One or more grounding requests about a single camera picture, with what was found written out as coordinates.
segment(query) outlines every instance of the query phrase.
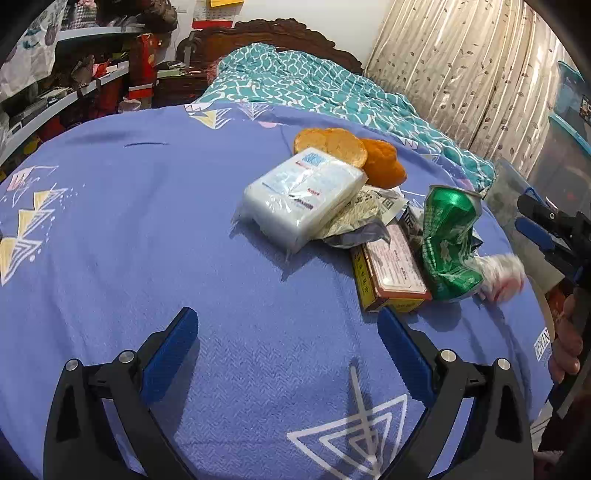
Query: curtain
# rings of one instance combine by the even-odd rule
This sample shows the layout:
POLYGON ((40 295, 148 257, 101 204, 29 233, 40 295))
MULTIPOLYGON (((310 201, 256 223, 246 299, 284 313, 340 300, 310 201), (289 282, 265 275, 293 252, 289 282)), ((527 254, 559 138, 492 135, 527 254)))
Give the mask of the curtain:
POLYGON ((406 95, 460 147, 506 158, 527 177, 548 131, 559 60, 573 65, 522 0, 395 0, 366 75, 406 95))

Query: beer can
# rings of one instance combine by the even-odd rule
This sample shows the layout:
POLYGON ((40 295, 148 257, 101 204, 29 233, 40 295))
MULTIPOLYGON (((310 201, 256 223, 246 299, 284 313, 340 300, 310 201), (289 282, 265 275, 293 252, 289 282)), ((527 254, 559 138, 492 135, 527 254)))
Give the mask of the beer can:
POLYGON ((481 214, 477 193, 431 185, 425 199, 421 253, 434 300, 461 300, 482 282, 482 275, 465 264, 472 228, 481 214))

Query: blue lid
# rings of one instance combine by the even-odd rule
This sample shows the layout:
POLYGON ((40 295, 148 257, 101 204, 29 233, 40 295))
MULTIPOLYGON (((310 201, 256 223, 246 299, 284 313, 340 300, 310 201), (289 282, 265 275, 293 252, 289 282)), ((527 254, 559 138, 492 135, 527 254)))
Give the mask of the blue lid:
POLYGON ((561 126, 564 130, 566 130, 573 138, 583 147, 583 149, 587 152, 587 155, 591 157, 591 146, 587 143, 587 141, 577 132, 573 127, 571 127, 567 122, 565 122, 562 117, 556 115, 554 112, 548 115, 549 120, 554 120, 559 126, 561 126))
POLYGON ((562 60, 559 60, 558 67, 559 68, 562 67, 562 69, 568 70, 570 73, 573 73, 576 77, 578 77, 581 80, 581 82, 584 82, 583 77, 581 77, 581 74, 579 73, 579 71, 572 68, 568 63, 565 63, 562 60))

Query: packaged wet wipes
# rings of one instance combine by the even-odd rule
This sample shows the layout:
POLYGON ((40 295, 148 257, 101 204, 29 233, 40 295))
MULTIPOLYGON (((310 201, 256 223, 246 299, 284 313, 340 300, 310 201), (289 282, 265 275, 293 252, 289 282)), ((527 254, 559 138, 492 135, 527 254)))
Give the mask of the packaged wet wipes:
POLYGON ((299 251, 357 194, 367 175, 315 148, 306 148, 244 190, 232 222, 254 220, 287 250, 299 251))

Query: finger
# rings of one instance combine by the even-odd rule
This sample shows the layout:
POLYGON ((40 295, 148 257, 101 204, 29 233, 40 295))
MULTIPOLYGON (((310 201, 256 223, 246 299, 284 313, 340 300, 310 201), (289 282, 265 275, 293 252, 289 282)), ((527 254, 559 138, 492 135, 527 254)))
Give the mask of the finger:
POLYGON ((568 320, 560 322, 556 326, 556 336, 559 338, 562 347, 571 355, 577 356, 583 351, 583 338, 568 320))
POLYGON ((566 318, 571 318, 574 312, 574 295, 569 295, 566 300, 564 301, 564 305, 562 307, 562 313, 566 318))
POLYGON ((568 374, 579 373, 579 359, 568 353, 560 340, 556 340, 552 344, 552 356, 556 359, 558 366, 568 374))
POLYGON ((550 372, 550 378, 556 382, 561 383, 564 380, 564 370, 562 370, 556 363, 554 356, 548 360, 548 371, 550 372))

